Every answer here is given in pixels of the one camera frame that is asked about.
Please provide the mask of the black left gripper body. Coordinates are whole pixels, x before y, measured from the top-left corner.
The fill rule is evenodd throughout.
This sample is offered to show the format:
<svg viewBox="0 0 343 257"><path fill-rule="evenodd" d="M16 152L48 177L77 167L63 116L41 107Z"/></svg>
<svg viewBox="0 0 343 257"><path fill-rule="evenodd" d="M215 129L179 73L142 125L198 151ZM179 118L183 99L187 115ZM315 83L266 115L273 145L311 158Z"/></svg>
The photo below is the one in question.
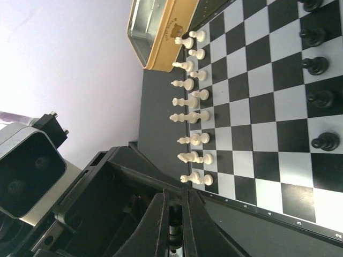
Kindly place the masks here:
<svg viewBox="0 0 343 257"><path fill-rule="evenodd" d="M182 206L183 189L130 147L100 153L54 209L32 247L34 256L115 256L134 233L154 196Z"/></svg>

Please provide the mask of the black pawn chess piece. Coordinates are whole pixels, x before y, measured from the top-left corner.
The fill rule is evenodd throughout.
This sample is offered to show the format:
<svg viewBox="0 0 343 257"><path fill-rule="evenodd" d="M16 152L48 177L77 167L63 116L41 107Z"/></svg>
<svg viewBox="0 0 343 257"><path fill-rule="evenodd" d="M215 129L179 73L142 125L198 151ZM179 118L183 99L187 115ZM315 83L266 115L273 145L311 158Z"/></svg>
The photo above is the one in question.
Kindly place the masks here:
<svg viewBox="0 0 343 257"><path fill-rule="evenodd" d="M323 0L298 0L303 5L305 12L315 12L323 5Z"/></svg>

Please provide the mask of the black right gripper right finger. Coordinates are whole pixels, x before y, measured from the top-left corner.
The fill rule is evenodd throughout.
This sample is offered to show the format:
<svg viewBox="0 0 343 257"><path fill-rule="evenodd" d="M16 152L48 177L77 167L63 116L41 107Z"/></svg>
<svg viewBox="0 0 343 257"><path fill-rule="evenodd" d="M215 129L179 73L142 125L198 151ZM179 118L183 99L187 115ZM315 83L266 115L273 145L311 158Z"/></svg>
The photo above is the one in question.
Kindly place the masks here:
<svg viewBox="0 0 343 257"><path fill-rule="evenodd" d="M209 216L195 190L182 191L184 256L246 256L247 252Z"/></svg>

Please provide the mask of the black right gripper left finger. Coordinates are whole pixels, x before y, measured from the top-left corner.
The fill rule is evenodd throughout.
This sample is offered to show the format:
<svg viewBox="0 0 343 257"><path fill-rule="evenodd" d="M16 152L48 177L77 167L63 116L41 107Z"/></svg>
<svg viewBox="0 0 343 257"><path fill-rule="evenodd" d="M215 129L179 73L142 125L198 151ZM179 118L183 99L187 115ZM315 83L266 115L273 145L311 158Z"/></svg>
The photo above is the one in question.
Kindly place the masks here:
<svg viewBox="0 0 343 257"><path fill-rule="evenodd" d="M154 196L134 233L115 256L169 255L169 193Z"/></svg>

